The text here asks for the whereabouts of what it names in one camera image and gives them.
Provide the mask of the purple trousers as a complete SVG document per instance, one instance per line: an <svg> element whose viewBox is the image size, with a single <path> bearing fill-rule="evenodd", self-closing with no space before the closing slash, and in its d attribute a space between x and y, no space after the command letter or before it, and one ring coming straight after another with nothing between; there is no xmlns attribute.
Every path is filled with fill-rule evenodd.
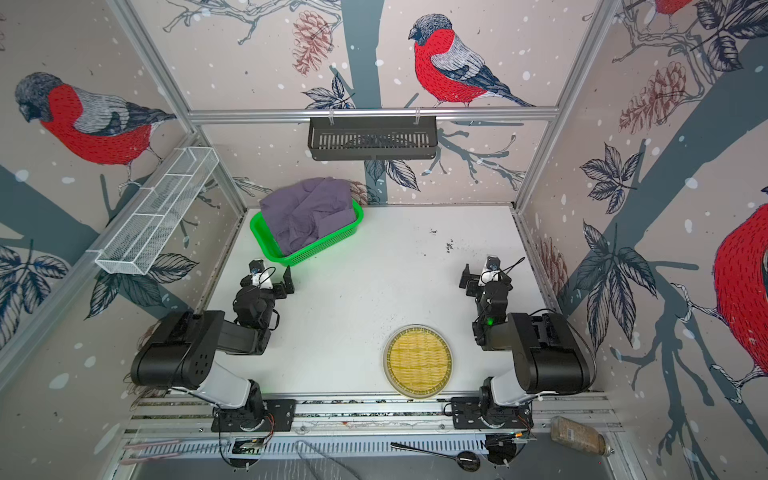
<svg viewBox="0 0 768 480"><path fill-rule="evenodd" d="M260 201L260 207L283 256L356 220L349 182L333 177L311 178L276 190Z"/></svg>

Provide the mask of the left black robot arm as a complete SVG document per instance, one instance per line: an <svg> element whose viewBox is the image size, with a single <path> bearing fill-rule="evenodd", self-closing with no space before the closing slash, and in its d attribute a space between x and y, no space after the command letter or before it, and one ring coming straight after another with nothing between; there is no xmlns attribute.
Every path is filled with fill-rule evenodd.
<svg viewBox="0 0 768 480"><path fill-rule="evenodd" d="M214 407L218 431L258 428L272 418L261 387L215 360L218 352L234 356L265 353L280 325L276 302L295 292L291 269L274 282L273 267L249 263L232 302L233 321L221 310L173 313L161 320L134 357L131 381L142 387L186 393Z"/></svg>

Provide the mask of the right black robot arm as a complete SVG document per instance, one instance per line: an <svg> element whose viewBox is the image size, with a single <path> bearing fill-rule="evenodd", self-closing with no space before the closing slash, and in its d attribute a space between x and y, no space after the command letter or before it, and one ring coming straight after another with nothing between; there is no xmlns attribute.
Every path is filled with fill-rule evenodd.
<svg viewBox="0 0 768 480"><path fill-rule="evenodd" d="M594 356L580 346L584 339L559 312L507 310L513 289L510 270L491 256L481 273L472 273L469 266L461 273L459 288L474 299L477 310L472 321L475 343L486 352L510 353L512 367L483 381L475 411L457 414L458 428L476 421L492 429L526 427L535 399L579 394L595 381Z"/></svg>

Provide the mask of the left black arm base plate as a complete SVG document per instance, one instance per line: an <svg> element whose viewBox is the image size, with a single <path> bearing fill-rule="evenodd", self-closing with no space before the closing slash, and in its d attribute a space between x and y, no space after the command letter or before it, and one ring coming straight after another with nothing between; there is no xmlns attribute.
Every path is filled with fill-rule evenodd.
<svg viewBox="0 0 768 480"><path fill-rule="evenodd" d="M214 433L289 432L296 411L295 399L267 399L239 409L213 410Z"/></svg>

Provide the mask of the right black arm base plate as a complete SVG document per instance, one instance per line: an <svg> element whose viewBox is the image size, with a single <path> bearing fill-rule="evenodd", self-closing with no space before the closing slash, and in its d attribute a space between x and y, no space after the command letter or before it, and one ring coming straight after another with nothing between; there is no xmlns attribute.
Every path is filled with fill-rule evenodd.
<svg viewBox="0 0 768 480"><path fill-rule="evenodd" d="M449 404L453 428L456 430L529 430L533 425L531 410L526 407L482 403L479 397L453 397Z"/></svg>

